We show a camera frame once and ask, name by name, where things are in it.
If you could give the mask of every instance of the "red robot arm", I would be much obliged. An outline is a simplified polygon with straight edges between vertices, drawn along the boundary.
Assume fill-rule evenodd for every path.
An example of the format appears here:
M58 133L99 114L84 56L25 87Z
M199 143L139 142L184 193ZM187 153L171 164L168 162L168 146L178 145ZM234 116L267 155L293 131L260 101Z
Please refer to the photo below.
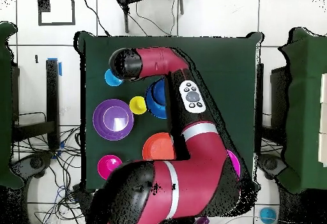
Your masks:
M187 57L172 48L121 49L109 63L120 79L165 77L176 160L137 161L117 168L97 192L89 224L159 224L233 209L238 178Z

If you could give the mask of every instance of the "purple plate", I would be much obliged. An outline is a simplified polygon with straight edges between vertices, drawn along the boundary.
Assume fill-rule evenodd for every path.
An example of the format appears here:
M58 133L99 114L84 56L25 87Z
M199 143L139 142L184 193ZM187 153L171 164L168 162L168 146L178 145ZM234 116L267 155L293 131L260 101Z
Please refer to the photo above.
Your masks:
M134 116L130 107L118 99L103 101L93 113L93 126L106 140L121 140L132 130Z

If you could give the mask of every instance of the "chair leg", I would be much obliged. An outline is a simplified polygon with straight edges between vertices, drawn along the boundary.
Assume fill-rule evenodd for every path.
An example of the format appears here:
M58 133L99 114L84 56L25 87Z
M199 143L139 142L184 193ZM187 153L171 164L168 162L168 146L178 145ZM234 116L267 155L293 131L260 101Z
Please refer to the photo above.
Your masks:
M125 22L125 33L129 33L128 30L128 15L124 12L124 22Z
M179 6L181 7L181 15L184 15L184 4L183 4L183 0L179 0Z

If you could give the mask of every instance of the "white floor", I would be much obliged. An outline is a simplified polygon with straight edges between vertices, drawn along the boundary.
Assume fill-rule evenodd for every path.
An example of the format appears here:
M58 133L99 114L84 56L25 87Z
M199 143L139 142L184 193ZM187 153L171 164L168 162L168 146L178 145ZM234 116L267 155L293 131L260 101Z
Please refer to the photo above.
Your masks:
M125 34L123 12L116 0L86 0L98 12L103 27L113 36L144 36L141 28L129 19L130 33ZM264 34L261 48L261 62L264 63L264 113L271 113L270 72L286 65L277 47L286 44L288 32L293 27L306 27L313 33L327 33L327 5L325 0L183 0L184 15L178 14L177 0L145 0L137 5L140 16L155 22L166 33L179 36L223 36L243 37L250 32ZM51 12L42 13L48 22L71 21L70 0L50 0ZM135 5L130 6L130 15L148 35L164 36L154 24L137 16ZM0 0L0 21L13 22L18 26L17 35L9 39L14 59L20 67L19 109L20 113L46 112L45 60L50 57L62 62L62 76L59 77L59 107L61 131L80 124L80 75L79 56L73 48L73 36L77 31L88 31L94 35L105 35L98 25L95 14L86 7L84 0L75 0L74 26L39 26L37 0ZM23 116L20 123L40 121L42 115ZM270 124L270 117L263 116L264 124ZM75 140L70 146L77 147ZM26 154L15 153L14 160ZM79 158L72 163L80 164ZM54 160L51 167L62 184L62 171ZM72 184L80 181L80 169L70 168ZM263 224L258 217L262 207L270 206L278 214L278 188L272 181L257 171L261 185L257 204L244 217L210 218L210 224ZM57 186L54 174L48 169L46 175L33 179L28 195L31 224L40 224L35 211L48 211L55 201ZM76 224L75 221L56 221L53 224Z

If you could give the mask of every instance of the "black frame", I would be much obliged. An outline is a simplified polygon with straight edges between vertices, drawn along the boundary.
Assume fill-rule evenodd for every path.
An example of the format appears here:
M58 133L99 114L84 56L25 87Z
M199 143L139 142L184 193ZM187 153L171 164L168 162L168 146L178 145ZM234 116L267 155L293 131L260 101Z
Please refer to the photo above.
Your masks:
M57 61L47 60L47 121L34 124L14 125L12 141L20 142L27 138L48 135L48 147L51 151L59 149L59 102ZM13 121L19 121L19 68L12 67Z
M47 8L42 8L42 3L48 3ZM38 25L39 26L65 26L75 25L75 0L72 0L72 22L51 22L42 23L42 12L50 11L50 0L38 0Z

